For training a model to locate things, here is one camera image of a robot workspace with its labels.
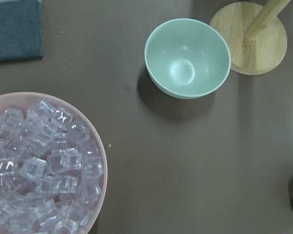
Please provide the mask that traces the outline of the mint green bowl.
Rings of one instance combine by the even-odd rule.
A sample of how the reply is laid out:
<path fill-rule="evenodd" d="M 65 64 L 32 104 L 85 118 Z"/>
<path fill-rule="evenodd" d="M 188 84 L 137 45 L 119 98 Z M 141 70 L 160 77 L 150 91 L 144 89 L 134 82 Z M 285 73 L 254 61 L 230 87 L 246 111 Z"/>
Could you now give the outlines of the mint green bowl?
<path fill-rule="evenodd" d="M 217 90 L 230 73 L 231 56 L 224 38 L 195 19 L 172 19 L 147 38 L 146 70 L 165 94 L 194 99 Z"/>

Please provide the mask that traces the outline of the wooden stand with round base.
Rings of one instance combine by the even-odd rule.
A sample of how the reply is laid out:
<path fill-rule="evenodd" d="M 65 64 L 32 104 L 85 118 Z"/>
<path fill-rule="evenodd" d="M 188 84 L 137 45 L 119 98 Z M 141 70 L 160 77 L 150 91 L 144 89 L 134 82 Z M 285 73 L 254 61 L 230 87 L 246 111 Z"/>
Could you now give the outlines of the wooden stand with round base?
<path fill-rule="evenodd" d="M 269 0 L 264 6 L 240 1 L 224 6 L 210 21 L 226 41 L 231 69 L 261 75 L 276 68 L 287 51 L 287 34 L 278 14 L 290 0 Z"/>

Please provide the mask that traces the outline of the pink bowl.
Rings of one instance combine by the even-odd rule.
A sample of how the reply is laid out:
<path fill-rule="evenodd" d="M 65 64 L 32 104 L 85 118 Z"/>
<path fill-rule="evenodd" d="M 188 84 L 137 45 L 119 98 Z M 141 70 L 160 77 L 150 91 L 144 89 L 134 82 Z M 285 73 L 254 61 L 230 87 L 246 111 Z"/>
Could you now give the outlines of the pink bowl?
<path fill-rule="evenodd" d="M 24 112 L 27 110 L 27 108 L 31 104 L 38 102 L 41 99 L 46 99 L 54 106 L 64 107 L 65 109 L 71 111 L 76 117 L 80 118 L 85 124 L 89 126 L 90 135 L 92 138 L 96 140 L 100 148 L 100 156 L 102 159 L 102 164 L 104 169 L 103 175 L 99 178 L 101 195 L 95 201 L 94 206 L 91 209 L 93 214 L 88 220 L 88 223 L 84 227 L 80 227 L 76 231 L 76 233 L 78 234 L 87 234 L 90 232 L 90 230 L 92 229 L 93 225 L 95 224 L 99 216 L 99 213 L 101 211 L 101 208 L 105 199 L 105 193 L 107 188 L 107 159 L 106 159 L 103 143 L 100 139 L 98 132 L 93 126 L 93 124 L 88 120 L 88 118 L 82 112 L 80 112 L 77 108 L 75 108 L 73 105 L 69 104 L 68 102 L 51 95 L 35 93 L 35 92 L 16 92 L 16 93 L 8 93 L 8 94 L 0 95 L 0 115 L 3 113 L 3 111 L 7 107 L 13 107 Z"/>

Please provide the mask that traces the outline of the grey folded cloth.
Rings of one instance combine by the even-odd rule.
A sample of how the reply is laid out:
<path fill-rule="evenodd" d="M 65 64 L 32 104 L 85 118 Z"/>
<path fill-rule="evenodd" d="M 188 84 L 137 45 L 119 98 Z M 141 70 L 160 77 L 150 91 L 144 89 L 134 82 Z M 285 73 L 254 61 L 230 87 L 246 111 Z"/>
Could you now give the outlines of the grey folded cloth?
<path fill-rule="evenodd" d="M 0 62 L 43 57 L 41 0 L 0 0 Z"/>

